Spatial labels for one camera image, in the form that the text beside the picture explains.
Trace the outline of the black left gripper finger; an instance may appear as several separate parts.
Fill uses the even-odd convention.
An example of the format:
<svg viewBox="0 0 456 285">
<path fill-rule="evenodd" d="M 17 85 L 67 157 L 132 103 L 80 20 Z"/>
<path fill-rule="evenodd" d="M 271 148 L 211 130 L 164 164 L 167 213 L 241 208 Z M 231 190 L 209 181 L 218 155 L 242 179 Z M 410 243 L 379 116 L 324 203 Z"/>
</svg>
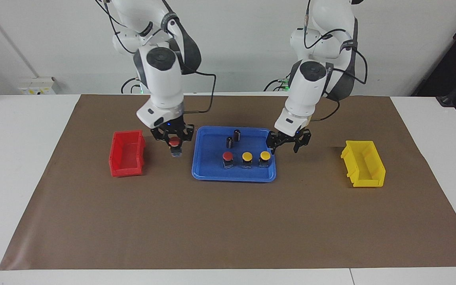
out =
<svg viewBox="0 0 456 285">
<path fill-rule="evenodd" d="M 298 153 L 299 149 L 302 146 L 307 146 L 311 139 L 311 132 L 310 130 L 299 130 L 296 132 L 295 136 L 293 137 L 294 146 L 293 151 L 294 153 Z"/>
<path fill-rule="evenodd" d="M 276 149 L 284 143 L 287 143 L 288 136 L 282 132 L 269 132 L 266 138 L 266 145 L 275 154 Z"/>
</svg>

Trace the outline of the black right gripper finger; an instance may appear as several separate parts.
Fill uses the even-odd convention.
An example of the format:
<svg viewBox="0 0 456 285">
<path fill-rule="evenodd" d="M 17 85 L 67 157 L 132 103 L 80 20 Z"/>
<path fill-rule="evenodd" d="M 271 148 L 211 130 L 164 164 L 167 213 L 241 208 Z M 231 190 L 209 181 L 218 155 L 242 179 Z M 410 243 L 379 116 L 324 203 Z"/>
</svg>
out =
<svg viewBox="0 0 456 285">
<path fill-rule="evenodd" d="M 160 127 L 152 128 L 151 134 L 156 141 L 164 141 L 165 143 L 169 142 L 169 132 L 166 129 L 162 129 Z"/>
<path fill-rule="evenodd" d="M 195 125 L 193 124 L 184 124 L 179 128 L 179 138 L 182 141 L 191 141 L 193 134 L 195 132 Z"/>
</svg>

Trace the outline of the red plastic bin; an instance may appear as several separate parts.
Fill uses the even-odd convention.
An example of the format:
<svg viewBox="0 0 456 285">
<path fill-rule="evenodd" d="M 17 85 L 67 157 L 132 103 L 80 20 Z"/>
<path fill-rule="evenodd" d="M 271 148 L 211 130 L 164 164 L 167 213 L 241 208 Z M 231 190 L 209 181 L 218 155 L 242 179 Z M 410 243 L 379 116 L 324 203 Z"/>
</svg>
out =
<svg viewBox="0 0 456 285">
<path fill-rule="evenodd" d="M 142 130 L 114 132 L 108 161 L 112 177 L 142 175 L 145 146 Z"/>
</svg>

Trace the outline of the blue plastic tray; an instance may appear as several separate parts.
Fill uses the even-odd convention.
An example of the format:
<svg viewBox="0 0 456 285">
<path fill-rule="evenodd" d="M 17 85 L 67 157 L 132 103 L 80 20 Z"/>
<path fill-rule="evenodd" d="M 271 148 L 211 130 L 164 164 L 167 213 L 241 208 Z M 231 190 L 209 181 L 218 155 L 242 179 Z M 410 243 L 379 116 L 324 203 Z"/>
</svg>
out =
<svg viewBox="0 0 456 285">
<path fill-rule="evenodd" d="M 241 131 L 240 141 L 226 148 L 226 138 L 233 137 L 235 129 Z M 257 127 L 202 126 L 198 129 L 192 161 L 192 176 L 197 180 L 230 182 L 272 182 L 277 177 L 276 161 L 272 155 L 269 168 L 260 168 L 258 159 L 266 145 L 269 130 Z M 224 169 L 222 154 L 232 152 L 234 166 Z M 252 167 L 242 168 L 242 154 L 253 155 Z"/>
</svg>

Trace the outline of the yellow plastic bin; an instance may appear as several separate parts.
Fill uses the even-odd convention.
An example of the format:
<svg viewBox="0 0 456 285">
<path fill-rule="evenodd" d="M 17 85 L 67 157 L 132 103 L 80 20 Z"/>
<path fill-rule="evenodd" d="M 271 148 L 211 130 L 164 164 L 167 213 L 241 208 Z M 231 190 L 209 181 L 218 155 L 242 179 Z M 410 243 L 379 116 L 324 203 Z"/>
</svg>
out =
<svg viewBox="0 0 456 285">
<path fill-rule="evenodd" d="M 384 185 L 386 169 L 373 141 L 347 140 L 340 157 L 353 187 L 380 188 Z"/>
</svg>

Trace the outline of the brown table mat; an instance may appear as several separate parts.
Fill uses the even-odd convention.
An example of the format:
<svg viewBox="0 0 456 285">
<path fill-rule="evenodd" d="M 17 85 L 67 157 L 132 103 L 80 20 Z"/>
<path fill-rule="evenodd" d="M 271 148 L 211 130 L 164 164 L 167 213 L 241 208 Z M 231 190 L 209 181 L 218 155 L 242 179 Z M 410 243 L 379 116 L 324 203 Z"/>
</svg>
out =
<svg viewBox="0 0 456 285">
<path fill-rule="evenodd" d="M 342 101 L 262 184 L 194 179 L 194 144 L 173 158 L 137 119 L 146 99 L 80 97 L 0 270 L 456 266 L 456 213 L 389 97 Z M 143 175 L 112 177 L 113 133 L 137 129 Z M 353 187 L 347 140 L 374 142 L 382 187 Z"/>
</svg>

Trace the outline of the white wall socket strip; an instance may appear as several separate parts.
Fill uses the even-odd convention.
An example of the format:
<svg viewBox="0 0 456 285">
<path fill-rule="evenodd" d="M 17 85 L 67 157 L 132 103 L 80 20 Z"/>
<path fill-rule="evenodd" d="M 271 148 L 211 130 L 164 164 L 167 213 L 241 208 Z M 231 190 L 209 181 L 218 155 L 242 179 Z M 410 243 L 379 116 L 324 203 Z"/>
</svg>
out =
<svg viewBox="0 0 456 285">
<path fill-rule="evenodd" d="M 52 76 L 21 79 L 17 85 L 23 95 L 56 95 L 57 84 Z"/>
</svg>

